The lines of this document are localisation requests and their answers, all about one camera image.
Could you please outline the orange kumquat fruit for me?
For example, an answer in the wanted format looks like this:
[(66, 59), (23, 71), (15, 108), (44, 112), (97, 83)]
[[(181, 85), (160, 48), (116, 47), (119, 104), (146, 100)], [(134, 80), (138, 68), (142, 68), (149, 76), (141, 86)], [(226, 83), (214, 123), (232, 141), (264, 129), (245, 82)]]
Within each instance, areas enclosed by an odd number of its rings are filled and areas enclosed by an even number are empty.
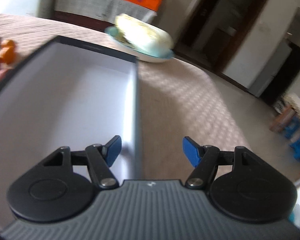
[(0, 57), (2, 58), (3, 63), (12, 64), (17, 57), (17, 44), (13, 40), (3, 40), (0, 46)]

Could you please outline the blue plastic stool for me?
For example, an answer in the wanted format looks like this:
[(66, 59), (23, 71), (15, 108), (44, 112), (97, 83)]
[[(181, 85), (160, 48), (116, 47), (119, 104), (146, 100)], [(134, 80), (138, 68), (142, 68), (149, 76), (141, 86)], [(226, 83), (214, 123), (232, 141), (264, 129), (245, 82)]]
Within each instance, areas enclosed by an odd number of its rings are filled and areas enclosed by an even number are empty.
[[(292, 117), (283, 131), (286, 139), (292, 139), (300, 132), (300, 119), (297, 116)], [(293, 150), (293, 157), (300, 162), (300, 134), (289, 146)]]

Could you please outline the grey white cardboard box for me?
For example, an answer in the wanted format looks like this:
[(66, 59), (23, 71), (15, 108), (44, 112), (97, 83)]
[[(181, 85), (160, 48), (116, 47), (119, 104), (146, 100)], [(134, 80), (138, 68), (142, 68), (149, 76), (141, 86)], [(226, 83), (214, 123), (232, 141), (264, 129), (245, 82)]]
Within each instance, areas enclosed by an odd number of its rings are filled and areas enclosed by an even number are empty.
[(73, 151), (122, 139), (111, 171), (141, 176), (138, 60), (104, 46), (57, 36), (0, 85), (0, 230), (13, 220), (9, 185), (61, 146)]

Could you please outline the pink quilted table cover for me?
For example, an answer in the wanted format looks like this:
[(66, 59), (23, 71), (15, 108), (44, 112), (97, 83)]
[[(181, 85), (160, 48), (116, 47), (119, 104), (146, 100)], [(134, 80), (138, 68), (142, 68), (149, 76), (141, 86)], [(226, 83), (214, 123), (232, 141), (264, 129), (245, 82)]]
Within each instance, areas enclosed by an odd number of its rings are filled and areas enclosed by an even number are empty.
[[(0, 15), (0, 37), (17, 42), (27, 56), (56, 35), (117, 48), (102, 32), (31, 16)], [(231, 151), (248, 142), (208, 74), (178, 59), (140, 63), (143, 175), (147, 179), (186, 179), (191, 165), (181, 141)]]

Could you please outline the blue white plate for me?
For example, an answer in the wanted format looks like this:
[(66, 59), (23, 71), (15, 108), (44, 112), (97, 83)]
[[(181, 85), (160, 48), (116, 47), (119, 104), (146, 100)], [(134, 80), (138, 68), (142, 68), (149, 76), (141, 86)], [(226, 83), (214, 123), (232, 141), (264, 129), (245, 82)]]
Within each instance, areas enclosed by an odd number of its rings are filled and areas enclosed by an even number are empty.
[(156, 57), (132, 48), (127, 42), (120, 41), (119, 31), (115, 26), (107, 27), (104, 32), (116, 43), (116, 45), (123, 52), (136, 56), (140, 61), (150, 63), (163, 63), (174, 58), (174, 52), (172, 50), (170, 50), (164, 57)]

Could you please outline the napa cabbage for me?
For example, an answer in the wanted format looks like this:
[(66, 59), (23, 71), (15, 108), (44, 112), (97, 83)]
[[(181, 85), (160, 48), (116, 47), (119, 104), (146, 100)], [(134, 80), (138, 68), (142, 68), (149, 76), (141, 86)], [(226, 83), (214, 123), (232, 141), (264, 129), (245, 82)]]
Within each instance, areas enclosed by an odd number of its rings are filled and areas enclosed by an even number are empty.
[(165, 57), (173, 48), (169, 33), (127, 14), (115, 18), (119, 34), (135, 49), (155, 57)]

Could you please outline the cabinet with white cloth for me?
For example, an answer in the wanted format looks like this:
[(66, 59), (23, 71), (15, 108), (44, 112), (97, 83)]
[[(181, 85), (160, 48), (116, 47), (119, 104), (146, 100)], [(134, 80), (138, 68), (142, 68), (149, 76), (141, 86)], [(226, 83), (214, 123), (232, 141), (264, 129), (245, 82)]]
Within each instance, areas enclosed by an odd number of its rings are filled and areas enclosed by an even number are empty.
[(125, 0), (56, 0), (53, 19), (102, 31), (114, 24), (120, 14), (146, 23), (157, 15), (153, 10)]

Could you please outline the dark wooden door frame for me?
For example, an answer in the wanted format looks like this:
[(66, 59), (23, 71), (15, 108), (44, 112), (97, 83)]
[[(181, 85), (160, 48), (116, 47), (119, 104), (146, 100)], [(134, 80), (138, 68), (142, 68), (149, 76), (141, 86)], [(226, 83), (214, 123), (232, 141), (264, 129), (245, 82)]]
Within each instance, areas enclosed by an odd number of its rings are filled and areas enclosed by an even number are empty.
[(267, 0), (199, 0), (174, 51), (221, 73), (249, 33)]

